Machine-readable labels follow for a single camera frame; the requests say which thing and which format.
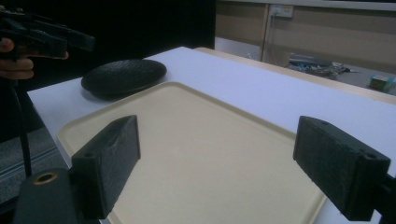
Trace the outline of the small green box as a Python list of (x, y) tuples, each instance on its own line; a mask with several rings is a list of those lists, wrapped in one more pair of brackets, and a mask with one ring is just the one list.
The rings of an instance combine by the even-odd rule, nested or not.
[(371, 76), (369, 87), (376, 91), (388, 92), (396, 83), (394, 77), (373, 75)]

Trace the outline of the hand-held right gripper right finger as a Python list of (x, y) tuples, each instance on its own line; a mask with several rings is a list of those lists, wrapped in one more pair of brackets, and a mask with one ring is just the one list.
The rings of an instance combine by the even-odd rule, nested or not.
[(299, 118), (293, 159), (350, 221), (391, 220), (391, 159), (321, 119)]

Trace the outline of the white wall socket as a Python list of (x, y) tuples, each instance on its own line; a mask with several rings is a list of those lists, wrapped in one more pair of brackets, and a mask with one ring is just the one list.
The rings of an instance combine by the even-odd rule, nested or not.
[(273, 17), (291, 18), (293, 15), (293, 6), (271, 5), (270, 15)]

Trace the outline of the beige plastic tray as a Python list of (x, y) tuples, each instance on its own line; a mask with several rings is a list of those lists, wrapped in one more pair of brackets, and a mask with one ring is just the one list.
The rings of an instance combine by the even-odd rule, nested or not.
[(324, 194), (292, 158), (295, 135), (169, 82), (75, 119), (58, 132), (73, 155), (110, 121), (138, 120), (141, 158), (112, 224), (313, 224)]

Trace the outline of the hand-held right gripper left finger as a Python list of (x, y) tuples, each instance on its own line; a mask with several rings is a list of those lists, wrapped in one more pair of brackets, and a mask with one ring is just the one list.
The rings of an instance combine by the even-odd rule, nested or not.
[(108, 216), (140, 158), (136, 115), (111, 121), (72, 156), (83, 183), (85, 218)]

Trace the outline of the black textured plate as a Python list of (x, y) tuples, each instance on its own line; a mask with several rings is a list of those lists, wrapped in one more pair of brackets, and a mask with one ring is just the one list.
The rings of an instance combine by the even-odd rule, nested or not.
[(94, 97), (115, 100), (152, 87), (166, 72), (166, 66), (157, 61), (122, 60), (92, 69), (80, 83)]

